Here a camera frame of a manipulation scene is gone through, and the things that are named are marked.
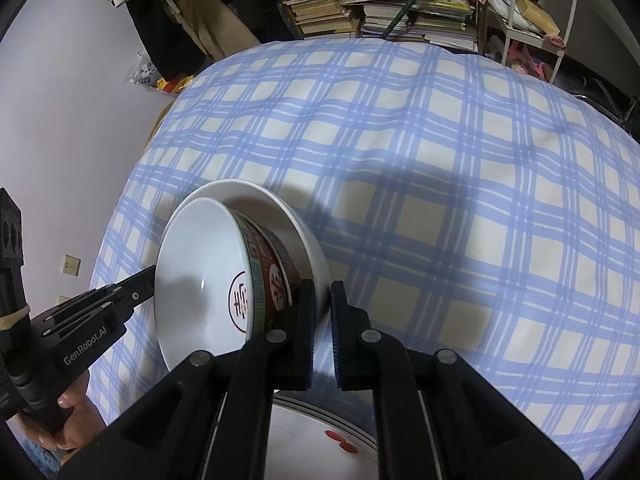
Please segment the person's left hand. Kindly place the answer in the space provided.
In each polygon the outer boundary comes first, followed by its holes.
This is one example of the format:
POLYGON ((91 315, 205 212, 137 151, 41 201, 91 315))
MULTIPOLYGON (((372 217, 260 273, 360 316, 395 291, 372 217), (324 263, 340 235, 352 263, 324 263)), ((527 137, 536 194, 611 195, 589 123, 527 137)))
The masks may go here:
POLYGON ((58 398, 58 406, 63 410, 70 410, 70 417, 55 434, 27 414, 18 413, 15 416, 17 425, 29 440, 49 452, 64 452, 60 457, 62 465, 106 428, 98 408, 87 396, 89 378, 90 373, 85 370, 58 398))

